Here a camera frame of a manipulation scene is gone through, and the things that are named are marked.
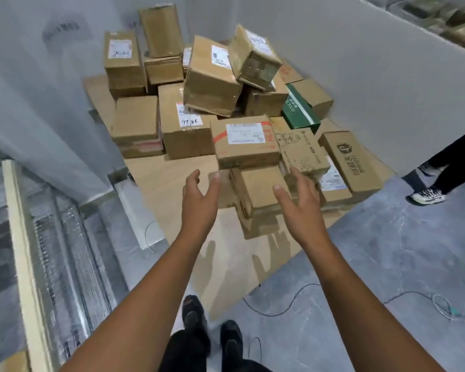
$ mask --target gray floor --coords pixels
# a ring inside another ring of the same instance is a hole
[[[417,207],[404,200],[410,187],[399,178],[356,206],[330,228],[334,243],[377,297],[407,290],[441,294],[465,314],[465,185],[443,204]],[[300,253],[246,297],[263,313],[279,313],[303,285],[318,282]],[[448,371],[465,371],[465,319],[444,318],[431,301],[407,294],[388,305],[392,313]],[[267,318],[244,302],[224,319],[235,319],[248,343],[259,337],[262,363],[273,371],[353,370],[320,287],[310,286],[284,315]],[[220,370],[218,329],[209,369]],[[258,341],[251,358],[259,361]]]

